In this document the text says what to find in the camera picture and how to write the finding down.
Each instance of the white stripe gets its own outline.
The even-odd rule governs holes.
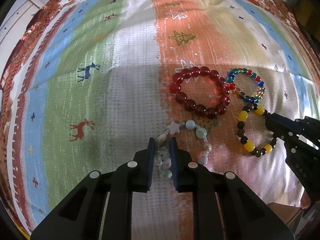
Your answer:
[[[168,121],[160,103],[160,50],[152,0],[129,0],[124,8],[123,22],[115,33],[106,110],[114,134],[110,142],[114,145],[112,165],[118,166],[132,160],[135,152],[146,149],[149,137],[164,133]],[[148,194],[133,194],[133,240],[179,235],[172,190],[173,183],[161,181],[155,166],[152,190]],[[163,223],[165,230],[159,226]]]

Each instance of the star-shaped bead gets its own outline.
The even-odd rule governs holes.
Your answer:
[[[170,125],[167,126],[167,128],[170,130],[170,134],[180,133],[179,124],[175,123],[174,121],[171,122]]]

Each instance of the blue reindeer print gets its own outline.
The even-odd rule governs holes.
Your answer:
[[[91,65],[86,66],[85,68],[78,68],[78,72],[84,71],[84,76],[79,76],[78,78],[81,78],[80,80],[78,80],[78,82],[81,82],[85,79],[89,79],[91,77],[90,74],[90,69],[95,68],[96,70],[100,70],[100,65],[96,65],[93,62],[91,63]]]

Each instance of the yellow and black beaded bracelet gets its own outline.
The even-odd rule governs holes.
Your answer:
[[[247,120],[248,113],[250,111],[255,111],[256,114],[264,116],[270,115],[270,113],[268,113],[268,111],[264,109],[263,106],[258,106],[256,103],[248,103],[246,106],[244,106],[238,116],[239,122],[237,126],[239,130],[237,132],[237,135],[240,138],[240,142],[244,145],[244,148],[251,153],[252,156],[256,156],[259,158],[263,155],[269,154],[272,151],[272,149],[277,144],[277,139],[273,138],[270,144],[265,145],[265,147],[261,148],[260,150],[255,147],[252,141],[248,140],[244,132],[244,122]]]

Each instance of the fabric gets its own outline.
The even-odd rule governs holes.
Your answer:
[[[90,171],[114,171],[172,121],[193,119],[208,131],[210,171],[235,172],[265,203],[300,206],[302,185],[285,164],[279,140],[271,154],[248,154],[236,136],[244,104],[235,95],[218,119],[184,111],[168,89],[172,75],[206,65],[261,76],[260,104],[290,119],[319,119],[319,61],[292,14],[273,0],[50,0],[13,51],[1,80],[1,199],[27,234]],[[253,82],[238,75],[246,94]],[[183,91],[214,106],[217,87],[192,78]],[[246,135],[272,138],[249,114]],[[181,129],[193,160],[203,142]],[[192,195],[178,194],[156,167],[151,191],[133,194],[132,239],[192,239]]]

